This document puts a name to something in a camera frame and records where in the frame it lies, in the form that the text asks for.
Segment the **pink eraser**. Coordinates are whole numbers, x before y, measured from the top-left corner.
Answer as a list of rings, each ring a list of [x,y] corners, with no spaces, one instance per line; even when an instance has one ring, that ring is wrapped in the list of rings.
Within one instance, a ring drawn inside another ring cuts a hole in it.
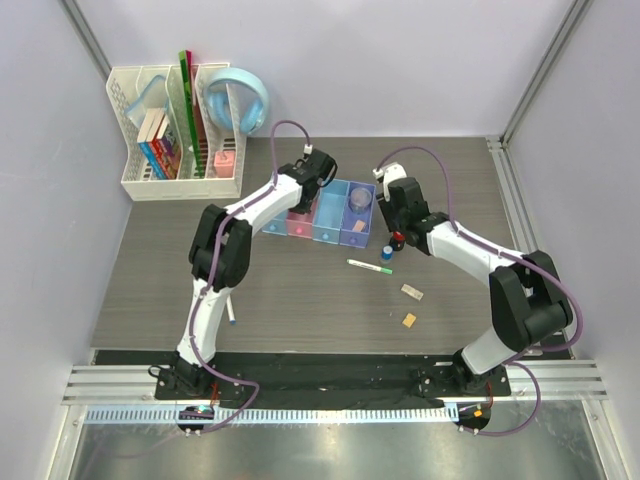
[[[365,221],[357,220],[352,231],[356,233],[363,233],[366,230],[367,226],[368,224]]]

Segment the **red stamp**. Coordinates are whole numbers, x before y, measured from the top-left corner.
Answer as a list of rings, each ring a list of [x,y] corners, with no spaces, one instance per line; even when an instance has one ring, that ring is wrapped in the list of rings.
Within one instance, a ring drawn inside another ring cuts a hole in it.
[[[389,241],[389,245],[392,247],[394,251],[401,251],[404,249],[406,244],[406,239],[403,234],[400,232],[393,232]]]

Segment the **clear jar of paperclips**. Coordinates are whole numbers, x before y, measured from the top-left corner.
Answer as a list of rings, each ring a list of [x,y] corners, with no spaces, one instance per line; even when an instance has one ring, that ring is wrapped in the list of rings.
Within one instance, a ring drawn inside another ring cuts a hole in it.
[[[354,214],[364,214],[372,203],[373,195],[366,187],[354,187],[349,194],[349,208]]]

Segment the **blue stamp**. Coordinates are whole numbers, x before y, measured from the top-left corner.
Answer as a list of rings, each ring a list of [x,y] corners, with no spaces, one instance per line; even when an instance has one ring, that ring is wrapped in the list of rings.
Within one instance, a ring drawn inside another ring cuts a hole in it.
[[[390,245],[385,245],[381,250],[381,254],[379,257],[380,262],[382,264],[388,264],[392,260],[393,254],[393,248]]]

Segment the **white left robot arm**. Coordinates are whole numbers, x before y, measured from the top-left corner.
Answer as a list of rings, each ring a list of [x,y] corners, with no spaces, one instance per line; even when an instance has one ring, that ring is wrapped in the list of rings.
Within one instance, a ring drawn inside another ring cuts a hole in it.
[[[187,325],[168,371],[160,375],[161,383],[193,399],[211,391],[215,374],[209,362],[216,355],[227,299],[249,270],[253,237],[287,210],[308,213],[336,173],[337,163],[330,155],[309,147],[301,159],[280,167],[246,198],[205,208],[188,255],[193,296]]]

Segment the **light blue end bin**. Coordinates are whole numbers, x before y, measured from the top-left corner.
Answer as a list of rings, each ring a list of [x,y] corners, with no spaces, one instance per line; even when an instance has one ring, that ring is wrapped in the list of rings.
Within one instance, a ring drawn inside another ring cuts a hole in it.
[[[276,218],[270,220],[262,228],[262,231],[264,233],[268,233],[268,234],[287,236],[288,235],[288,230],[287,230],[286,218],[285,217],[276,217]]]

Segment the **purple plastic bin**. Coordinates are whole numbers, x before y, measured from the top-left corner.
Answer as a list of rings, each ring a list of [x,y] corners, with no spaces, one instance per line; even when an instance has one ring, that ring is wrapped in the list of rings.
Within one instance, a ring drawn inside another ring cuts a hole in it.
[[[369,235],[371,233],[372,227],[372,218],[373,218],[373,207],[375,200],[375,186],[371,184],[348,181],[349,188],[346,197],[346,204],[344,208],[343,218],[342,218],[342,226],[339,238],[339,244],[341,246],[346,247],[354,247],[354,248],[365,248],[369,242]],[[354,187],[366,187],[372,193],[372,203],[370,208],[364,214],[354,214],[349,208],[349,194],[351,193]],[[368,226],[363,233],[353,232],[352,229],[357,220],[365,221]]]

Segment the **pink plastic bin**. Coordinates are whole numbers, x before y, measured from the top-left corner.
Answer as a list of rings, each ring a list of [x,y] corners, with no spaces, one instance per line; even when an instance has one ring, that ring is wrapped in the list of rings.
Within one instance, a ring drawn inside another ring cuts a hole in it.
[[[311,239],[313,234],[313,220],[316,206],[313,205],[308,213],[300,214],[289,211],[286,217],[287,235],[298,238]]]

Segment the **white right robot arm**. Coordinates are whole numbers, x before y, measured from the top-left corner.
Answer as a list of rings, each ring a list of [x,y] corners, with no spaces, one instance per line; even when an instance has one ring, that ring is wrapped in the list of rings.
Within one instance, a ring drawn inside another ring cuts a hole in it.
[[[568,295],[548,254],[504,249],[449,215],[432,212],[417,180],[404,172],[378,169],[374,175],[382,185],[376,199],[389,231],[420,252],[453,264],[489,290],[491,326],[452,357],[451,380],[457,391],[477,393],[505,361],[573,322]]]

